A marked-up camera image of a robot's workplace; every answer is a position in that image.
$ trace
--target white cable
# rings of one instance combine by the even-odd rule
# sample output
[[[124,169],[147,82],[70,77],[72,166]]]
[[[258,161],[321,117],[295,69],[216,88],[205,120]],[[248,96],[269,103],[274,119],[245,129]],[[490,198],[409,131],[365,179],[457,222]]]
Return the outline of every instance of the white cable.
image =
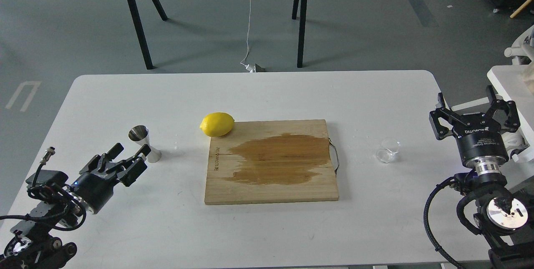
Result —
[[[247,31],[247,54],[244,56],[243,60],[240,62],[240,64],[244,65],[245,68],[248,67],[248,65],[243,64],[243,62],[247,59],[248,54],[250,53],[250,46],[248,45],[248,35],[250,35],[250,15],[252,14],[252,0],[248,0],[248,31]]]

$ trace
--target floor marking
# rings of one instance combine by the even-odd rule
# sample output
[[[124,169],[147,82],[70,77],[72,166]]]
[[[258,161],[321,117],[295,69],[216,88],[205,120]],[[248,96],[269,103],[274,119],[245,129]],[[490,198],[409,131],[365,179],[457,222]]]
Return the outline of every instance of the floor marking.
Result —
[[[26,111],[28,109],[30,103],[32,102],[33,97],[35,96],[35,93],[37,92],[37,90],[38,90],[38,88],[40,86],[40,83],[41,83],[41,81],[24,81],[23,83],[19,84],[19,87],[17,88],[17,90],[15,91],[13,96],[11,96],[11,99],[6,104],[5,108],[6,109],[11,109],[11,107],[13,106],[13,104],[15,103],[17,98],[19,98],[19,95],[20,95],[20,93],[22,92],[22,90],[23,90],[23,88],[25,86],[33,86],[32,92],[30,92],[30,94],[28,95],[28,98],[26,98],[26,101],[23,104],[23,107],[21,107],[21,109],[20,109],[20,111]]]

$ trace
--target wooden stick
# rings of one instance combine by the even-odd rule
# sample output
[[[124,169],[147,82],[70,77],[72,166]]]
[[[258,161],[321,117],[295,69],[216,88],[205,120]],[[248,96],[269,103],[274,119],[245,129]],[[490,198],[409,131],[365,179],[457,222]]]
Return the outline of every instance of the wooden stick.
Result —
[[[521,10],[525,9],[533,0],[527,0],[525,1],[525,3],[523,3],[523,5],[519,6],[519,8],[514,11],[513,14],[511,14],[510,18],[515,18],[515,16],[517,16],[517,14],[519,14],[521,12]]]

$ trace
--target gray floor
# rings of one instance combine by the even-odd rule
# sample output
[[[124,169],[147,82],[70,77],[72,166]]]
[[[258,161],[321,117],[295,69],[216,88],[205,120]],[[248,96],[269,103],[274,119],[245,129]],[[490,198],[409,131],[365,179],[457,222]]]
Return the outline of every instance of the gray floor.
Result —
[[[76,77],[244,72],[249,0],[160,1],[168,22],[150,0],[137,0],[158,67],[147,71],[126,0],[0,0],[0,214]],[[486,73],[511,63],[503,50],[534,21],[528,12],[494,14],[487,0],[309,0],[305,68],[296,69],[291,8],[292,0],[252,0],[248,63],[267,71],[428,70],[450,104],[484,96]],[[24,81],[42,82],[28,109],[20,111],[30,87],[6,109]]]

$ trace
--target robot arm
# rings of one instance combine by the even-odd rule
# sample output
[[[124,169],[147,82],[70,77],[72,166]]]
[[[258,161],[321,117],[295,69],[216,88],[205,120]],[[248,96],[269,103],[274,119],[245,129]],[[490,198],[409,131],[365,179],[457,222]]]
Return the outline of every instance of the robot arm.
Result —
[[[54,151],[48,148],[38,170],[26,180],[28,195],[40,200],[38,206],[25,216],[0,216],[0,219],[21,220],[11,228],[15,237],[0,255],[0,269],[64,267],[75,256],[76,244],[63,245],[61,239],[49,234],[50,231],[78,229],[88,211],[96,214],[101,210],[113,195],[115,185],[121,182],[130,186],[147,168],[145,160],[151,151],[148,145],[143,145],[128,159],[112,162],[123,149],[117,143],[108,153],[95,155],[80,171],[78,179],[67,186],[67,174],[41,170]]]
[[[456,139],[462,165],[471,169],[469,173],[455,174],[438,188],[449,185],[459,191],[464,197],[456,206],[456,214],[471,233],[482,234],[491,249],[489,257],[496,269],[526,269],[534,268],[534,239],[532,241],[508,245],[502,236],[513,235],[522,229],[532,229],[534,226],[534,212],[532,210],[534,197],[523,195],[518,197],[510,193],[506,186],[506,177],[499,167],[509,160],[501,134],[516,132],[519,128],[519,116],[515,102],[496,98],[492,86],[486,89],[490,107],[486,113],[470,113],[460,115],[446,108],[443,95],[438,95],[438,105],[429,114],[431,126],[437,140],[448,136]],[[494,119],[497,111],[504,111],[507,118],[504,124]],[[452,125],[452,129],[441,125],[439,119],[445,119]],[[425,206],[425,227],[436,250],[443,254],[450,262],[459,268],[461,265],[454,261],[437,244],[428,224],[428,207],[437,188]],[[477,226],[467,220],[464,208],[475,201],[477,213],[474,220]]]

